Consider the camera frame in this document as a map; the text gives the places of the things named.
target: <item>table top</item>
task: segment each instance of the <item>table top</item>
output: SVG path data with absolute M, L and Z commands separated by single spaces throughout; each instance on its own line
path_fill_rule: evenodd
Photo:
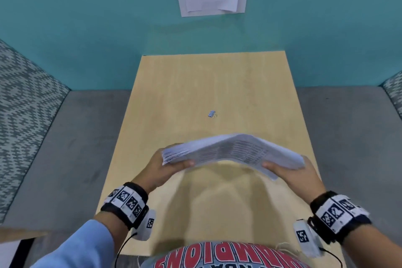
M 284 51 L 143 56 L 98 210 L 156 149 L 231 133 L 289 148 L 316 166 Z M 130 240 L 122 254 L 155 255 L 199 241 L 288 242 L 300 250 L 293 223 L 311 215 L 281 179 L 231 161 L 175 174 L 148 206 L 156 210 L 151 238 Z M 339 245 L 325 247 L 343 259 Z M 306 263 L 339 266 L 329 256 Z

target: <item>light blue sleeve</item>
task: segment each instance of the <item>light blue sleeve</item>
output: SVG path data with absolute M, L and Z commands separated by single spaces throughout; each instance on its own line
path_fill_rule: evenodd
M 89 220 L 32 268 L 110 268 L 114 247 L 109 230 L 100 222 Z

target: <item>hand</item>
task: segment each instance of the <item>hand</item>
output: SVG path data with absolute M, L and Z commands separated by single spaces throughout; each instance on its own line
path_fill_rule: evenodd
M 264 161 L 262 166 L 282 178 L 289 188 L 308 205 L 319 195 L 326 192 L 310 159 L 303 156 L 304 168 L 288 169 L 270 161 Z
M 169 145 L 168 147 L 172 147 L 177 144 L 179 143 Z M 158 149 L 153 154 L 147 166 L 145 166 L 145 168 L 132 180 L 133 183 L 141 186 L 145 192 L 147 192 L 147 194 L 152 192 L 157 187 L 163 185 L 177 172 L 194 166 L 194 161 L 192 160 L 185 160 L 175 164 L 165 164 L 162 166 L 163 150 L 164 149 Z

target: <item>patterned upholstery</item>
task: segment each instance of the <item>patterned upholstery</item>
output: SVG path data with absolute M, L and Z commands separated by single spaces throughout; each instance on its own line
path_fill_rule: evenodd
M 0 225 L 68 91 L 0 40 Z
M 389 78 L 382 85 L 402 119 L 402 71 Z

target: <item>wristband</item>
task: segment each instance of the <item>wristband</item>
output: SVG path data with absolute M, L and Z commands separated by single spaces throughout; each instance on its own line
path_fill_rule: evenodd
M 147 201 L 148 194 L 141 186 L 126 182 L 106 197 L 100 210 L 116 215 L 128 230 L 137 229 L 149 210 Z
M 310 227 L 327 243 L 343 243 L 345 237 L 361 225 L 371 224 L 365 209 L 354 205 L 345 195 L 325 192 L 310 204 Z

